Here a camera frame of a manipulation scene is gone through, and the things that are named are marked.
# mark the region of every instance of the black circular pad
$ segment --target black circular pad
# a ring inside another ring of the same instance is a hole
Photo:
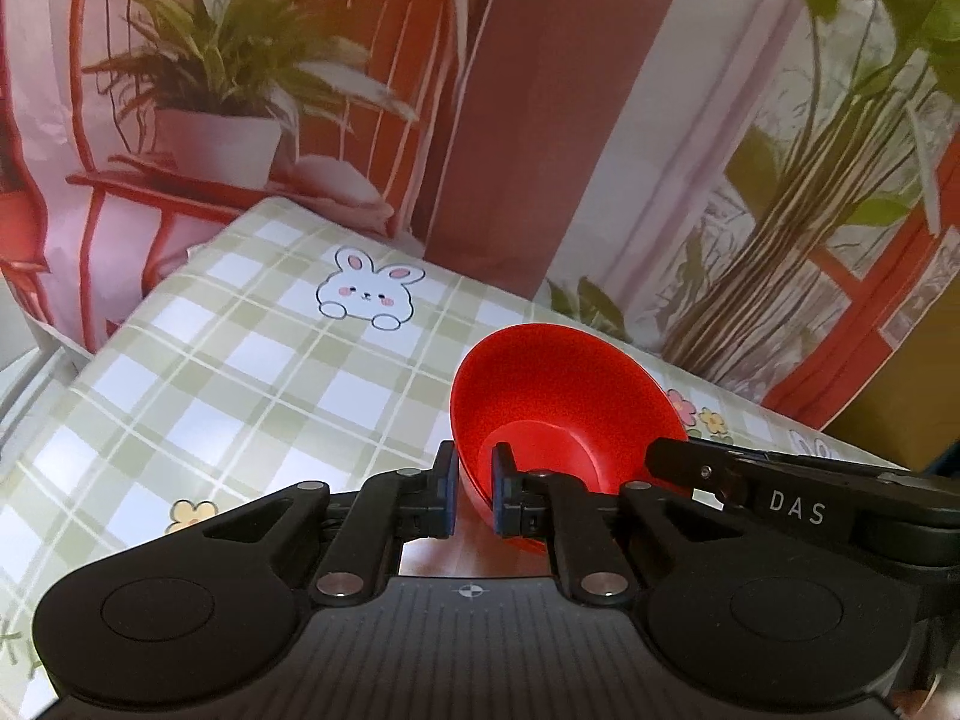
[[[748,631],[774,641],[810,641],[843,619],[843,604],[832,591],[806,579],[773,577],[743,584],[730,610]]]
[[[758,709],[827,709],[875,688],[909,640],[901,586],[795,539],[751,541],[698,545],[654,587],[646,627],[661,656]]]
[[[297,624],[293,594],[256,545],[165,536],[56,583],[34,642],[61,695],[158,709],[254,678]]]
[[[184,579],[140,579],[115,589],[101,610],[104,623],[134,641],[172,641],[192,634],[213,615],[213,596]]]

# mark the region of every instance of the metal screw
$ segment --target metal screw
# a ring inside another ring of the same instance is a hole
[[[623,592],[630,583],[626,577],[620,574],[614,574],[611,571],[597,571],[593,574],[587,574],[581,581],[580,586],[590,595],[600,595],[608,597]]]
[[[363,589],[363,580],[349,571],[334,571],[324,574],[317,580],[317,589],[323,595],[346,598],[349,595],[356,595]]]

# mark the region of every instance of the white flower pot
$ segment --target white flower pot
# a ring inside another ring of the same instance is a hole
[[[280,143],[280,122],[253,116],[157,111],[157,127],[183,175],[263,189]]]

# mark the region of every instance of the printed backdrop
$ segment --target printed backdrop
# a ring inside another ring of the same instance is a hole
[[[2,7],[0,269],[90,350],[284,194],[819,428],[960,269],[960,0]]]

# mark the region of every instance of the potted plant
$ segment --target potted plant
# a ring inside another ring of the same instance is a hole
[[[342,121],[347,101],[411,121],[364,73],[368,52],[300,0],[131,0],[141,45],[83,68],[109,74],[120,119],[146,107],[183,175],[262,189],[299,115]]]

